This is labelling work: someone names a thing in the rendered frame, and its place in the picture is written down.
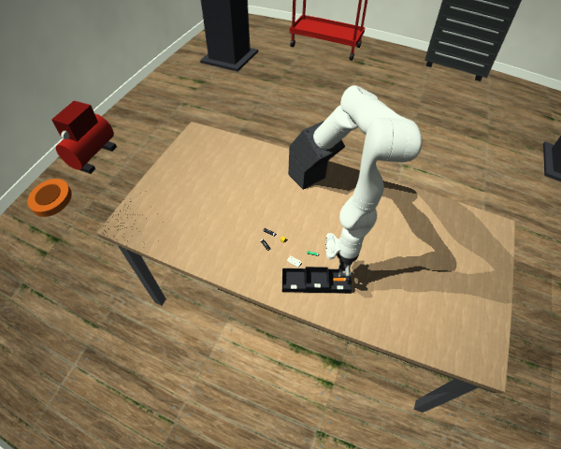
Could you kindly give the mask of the black rack of bins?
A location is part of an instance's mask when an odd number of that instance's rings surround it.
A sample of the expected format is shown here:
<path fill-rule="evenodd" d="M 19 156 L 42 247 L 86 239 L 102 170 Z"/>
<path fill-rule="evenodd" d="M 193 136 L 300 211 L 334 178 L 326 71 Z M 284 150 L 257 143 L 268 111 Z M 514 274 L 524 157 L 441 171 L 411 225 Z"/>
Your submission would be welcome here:
<path fill-rule="evenodd" d="M 339 277 L 338 274 L 338 269 L 328 267 L 283 268 L 282 292 L 350 294 L 351 276 Z M 345 278 L 346 281 L 334 281 L 334 278 Z"/>

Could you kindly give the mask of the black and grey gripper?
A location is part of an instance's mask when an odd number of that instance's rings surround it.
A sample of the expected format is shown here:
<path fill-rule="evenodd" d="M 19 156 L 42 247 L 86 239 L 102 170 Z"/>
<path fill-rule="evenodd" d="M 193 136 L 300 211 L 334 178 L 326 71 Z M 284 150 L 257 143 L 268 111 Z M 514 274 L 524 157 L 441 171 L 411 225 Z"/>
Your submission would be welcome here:
<path fill-rule="evenodd" d="M 352 275 L 351 273 L 349 273 L 350 272 L 349 269 L 351 267 L 352 262 L 354 262 L 358 258 L 358 256 L 359 254 L 355 258 L 346 258 L 340 255 L 339 253 L 337 254 L 340 263 L 338 269 L 340 268 L 340 273 L 341 273 L 341 274 L 339 273 L 339 277 L 350 277 Z"/>

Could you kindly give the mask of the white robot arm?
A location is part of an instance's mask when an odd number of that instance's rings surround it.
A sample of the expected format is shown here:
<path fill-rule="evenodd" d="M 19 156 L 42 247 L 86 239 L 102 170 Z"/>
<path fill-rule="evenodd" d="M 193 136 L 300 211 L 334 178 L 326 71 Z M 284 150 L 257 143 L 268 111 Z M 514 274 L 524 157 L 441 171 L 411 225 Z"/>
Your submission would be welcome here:
<path fill-rule="evenodd" d="M 322 149 L 331 149 L 357 127 L 366 134 L 359 180 L 353 196 L 340 211 L 340 239 L 332 233 L 326 236 L 328 259 L 338 253 L 355 258 L 365 235 L 377 221 L 376 208 L 384 183 L 376 162 L 408 162 L 422 148 L 422 135 L 414 121 L 398 115 L 376 95 L 355 85 L 344 92 L 340 106 L 315 131 L 315 143 Z"/>

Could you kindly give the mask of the white domino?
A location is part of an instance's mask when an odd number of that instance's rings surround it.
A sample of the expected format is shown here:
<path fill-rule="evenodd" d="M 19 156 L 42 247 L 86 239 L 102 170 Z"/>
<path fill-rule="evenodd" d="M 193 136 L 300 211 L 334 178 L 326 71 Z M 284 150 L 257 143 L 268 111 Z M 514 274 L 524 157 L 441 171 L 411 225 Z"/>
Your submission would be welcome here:
<path fill-rule="evenodd" d="M 287 262 L 291 263 L 292 265 L 294 265 L 294 266 L 296 266 L 296 267 L 299 267 L 300 264 L 302 263 L 301 261 L 299 261 L 299 260 L 293 258 L 292 256 L 290 256 L 290 257 L 288 258 Z"/>

